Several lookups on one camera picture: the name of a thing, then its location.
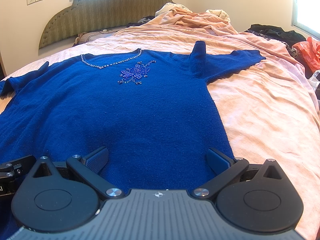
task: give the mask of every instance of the beaded flower embellishment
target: beaded flower embellishment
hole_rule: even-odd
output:
[[[151,60],[146,65],[144,65],[141,61],[139,61],[135,67],[127,68],[126,70],[121,71],[120,77],[121,80],[118,81],[119,84],[129,83],[130,81],[135,82],[136,85],[142,84],[141,81],[137,81],[137,79],[141,79],[142,76],[148,77],[148,72],[150,71],[150,64],[155,63],[155,60]]]

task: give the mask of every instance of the pink blanket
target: pink blanket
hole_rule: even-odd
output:
[[[81,53],[98,55],[142,48],[189,54],[198,40],[206,42],[208,54],[258,49],[267,58],[248,70],[209,84],[208,90],[234,155],[250,163],[263,163],[267,158],[279,162],[304,203],[297,231],[307,240],[316,239],[320,225],[319,106],[304,76],[304,67],[290,57],[279,41],[237,33],[227,21],[210,13],[174,8],[145,25],[66,49],[11,76],[36,70],[45,61],[53,64]],[[0,112],[11,97],[0,99]]]

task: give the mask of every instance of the green upholstered headboard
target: green upholstered headboard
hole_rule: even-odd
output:
[[[137,22],[172,0],[73,0],[47,23],[39,49],[79,33]]]

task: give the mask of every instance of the silver screw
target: silver screw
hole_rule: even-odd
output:
[[[206,188],[196,188],[193,193],[196,195],[196,196],[199,196],[199,197],[205,197],[207,195],[209,195],[209,190],[207,190]]]
[[[106,191],[106,194],[110,197],[117,197],[122,194],[122,190],[119,188],[110,188]]]

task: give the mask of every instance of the gray ribbed plate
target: gray ribbed plate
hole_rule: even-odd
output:
[[[21,228],[14,240],[303,240],[296,231],[252,235],[226,223],[211,202],[191,198],[185,190],[133,189],[108,200],[89,223],[64,233],[44,234]]]

